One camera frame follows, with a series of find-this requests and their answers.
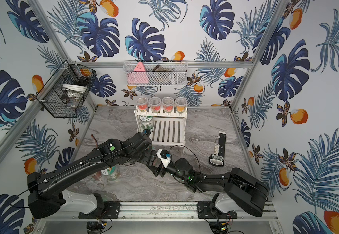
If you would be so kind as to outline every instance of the table surface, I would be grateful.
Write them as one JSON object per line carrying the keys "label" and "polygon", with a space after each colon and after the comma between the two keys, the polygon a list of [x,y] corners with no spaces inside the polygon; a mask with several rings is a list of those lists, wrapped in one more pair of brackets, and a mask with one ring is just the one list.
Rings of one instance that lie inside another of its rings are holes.
{"label": "table surface", "polygon": [[[202,173],[221,174],[231,171],[233,167],[248,171],[229,112],[229,108],[188,109],[186,146],[199,158]],[[102,143],[110,138],[126,140],[136,133],[136,129],[133,109],[98,108],[76,159],[85,156],[95,147],[91,134]],[[208,163],[209,156],[218,143],[219,131],[227,133],[224,167],[214,167]],[[168,146],[160,148],[169,150]],[[174,161],[181,158],[180,147],[174,147],[171,153]],[[199,170],[198,163],[189,150],[184,150],[183,157],[189,161],[194,170]],[[176,182],[170,174],[163,178],[155,177],[140,163],[117,167],[120,175],[116,180],[108,180],[106,176],[97,181],[85,178],[68,189],[82,194],[100,193],[105,201],[209,201],[215,194],[215,192],[192,193]]]}

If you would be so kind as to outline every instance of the robotic arm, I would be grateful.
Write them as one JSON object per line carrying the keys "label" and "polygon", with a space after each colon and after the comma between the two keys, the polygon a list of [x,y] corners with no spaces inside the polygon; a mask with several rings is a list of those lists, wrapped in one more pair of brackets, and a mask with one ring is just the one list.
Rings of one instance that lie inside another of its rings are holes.
{"label": "robotic arm", "polygon": [[[34,172],[27,177],[28,203],[34,218],[45,218],[57,212],[65,204],[62,191],[93,173],[126,162],[142,163],[155,176],[167,172],[184,181],[192,192],[216,191],[228,194],[247,213],[261,217],[268,189],[256,178],[239,168],[221,175],[202,175],[193,170],[185,158],[174,164],[166,150],[152,150],[150,131],[145,129],[125,142],[109,139],[94,148],[88,155],[47,174]],[[153,166],[156,157],[159,166]]]}

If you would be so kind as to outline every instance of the black remote control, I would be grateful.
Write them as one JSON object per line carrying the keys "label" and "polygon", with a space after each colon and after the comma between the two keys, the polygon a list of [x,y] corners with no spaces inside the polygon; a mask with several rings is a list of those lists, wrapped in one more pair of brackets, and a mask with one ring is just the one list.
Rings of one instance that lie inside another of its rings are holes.
{"label": "black remote control", "polygon": [[219,132],[219,141],[218,144],[215,145],[214,153],[212,153],[209,157],[209,164],[216,167],[224,166],[224,153],[225,153],[225,132]]}

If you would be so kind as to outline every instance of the clear plastic cup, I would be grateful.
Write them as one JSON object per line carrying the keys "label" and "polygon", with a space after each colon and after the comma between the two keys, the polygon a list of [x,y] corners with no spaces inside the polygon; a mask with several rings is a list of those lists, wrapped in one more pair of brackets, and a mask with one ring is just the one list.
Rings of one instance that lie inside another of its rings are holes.
{"label": "clear plastic cup", "polygon": [[138,109],[142,112],[147,111],[147,106],[148,106],[148,98],[145,96],[140,96],[137,99],[137,105]]}
{"label": "clear plastic cup", "polygon": [[188,105],[188,101],[186,98],[178,97],[175,100],[176,111],[178,113],[183,113],[186,110],[186,106]]}
{"label": "clear plastic cup", "polygon": [[150,98],[148,103],[153,113],[159,112],[161,110],[161,99],[159,97]]}
{"label": "clear plastic cup", "polygon": [[173,110],[174,100],[172,97],[165,97],[162,99],[163,111],[170,113]]}

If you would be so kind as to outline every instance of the glass jar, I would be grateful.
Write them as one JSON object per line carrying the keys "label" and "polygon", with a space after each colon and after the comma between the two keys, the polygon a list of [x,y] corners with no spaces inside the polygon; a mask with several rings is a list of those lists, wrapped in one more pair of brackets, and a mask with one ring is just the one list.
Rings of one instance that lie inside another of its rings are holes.
{"label": "glass jar", "polygon": [[170,113],[173,110],[174,100],[172,97],[165,97],[162,99],[163,111]]}
{"label": "glass jar", "polygon": [[141,126],[143,129],[153,129],[154,128],[154,118],[153,116],[146,116],[146,115],[141,115],[140,118],[141,120]]}

